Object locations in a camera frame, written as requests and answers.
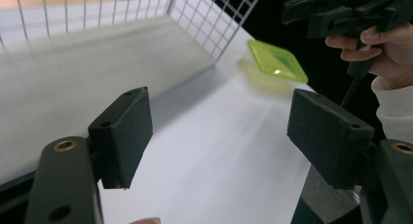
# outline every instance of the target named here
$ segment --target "human hand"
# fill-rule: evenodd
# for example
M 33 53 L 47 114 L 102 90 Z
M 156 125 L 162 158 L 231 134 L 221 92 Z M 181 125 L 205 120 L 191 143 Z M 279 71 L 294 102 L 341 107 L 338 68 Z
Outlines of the human hand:
M 158 217 L 146 218 L 132 222 L 131 224 L 161 224 L 161 219 Z
M 328 36 L 325 44 L 342 49 L 345 61 L 373 58 L 369 72 L 381 77 L 389 89 L 413 85 L 413 25 L 408 23 L 388 32 L 370 27 L 361 32 L 360 40 L 366 46 L 358 51 L 357 38 L 344 35 Z

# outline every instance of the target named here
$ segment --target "green container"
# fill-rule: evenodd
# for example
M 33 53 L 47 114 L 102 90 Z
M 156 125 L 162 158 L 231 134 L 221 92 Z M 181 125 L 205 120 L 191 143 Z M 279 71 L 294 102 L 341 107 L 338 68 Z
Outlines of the green container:
M 257 40 L 248 40 L 247 44 L 262 73 L 300 83 L 308 82 L 306 73 L 290 51 Z

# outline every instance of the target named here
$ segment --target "white sleeve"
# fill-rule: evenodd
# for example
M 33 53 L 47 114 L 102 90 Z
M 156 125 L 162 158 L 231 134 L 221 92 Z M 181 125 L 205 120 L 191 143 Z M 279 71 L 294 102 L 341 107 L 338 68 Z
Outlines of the white sleeve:
M 376 114 L 386 137 L 413 143 L 413 86 L 390 90 L 377 77 L 371 89 L 380 103 Z

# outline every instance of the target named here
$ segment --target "white tabletop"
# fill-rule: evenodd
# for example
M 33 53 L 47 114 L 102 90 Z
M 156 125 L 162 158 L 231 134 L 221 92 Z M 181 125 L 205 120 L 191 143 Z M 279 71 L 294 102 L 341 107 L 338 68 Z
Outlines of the white tabletop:
M 130 190 L 101 190 L 106 223 L 290 223 L 310 164 L 286 136 L 290 96 L 241 72 L 248 38 L 239 31 L 215 68 L 152 101 Z

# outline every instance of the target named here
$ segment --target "white wire mesh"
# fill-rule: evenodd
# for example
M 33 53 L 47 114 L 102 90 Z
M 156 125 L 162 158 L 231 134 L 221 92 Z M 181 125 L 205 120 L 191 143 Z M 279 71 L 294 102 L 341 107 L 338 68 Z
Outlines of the white wire mesh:
M 6 50 L 37 38 L 169 15 L 219 58 L 257 1 L 3 0 L 0 43 Z

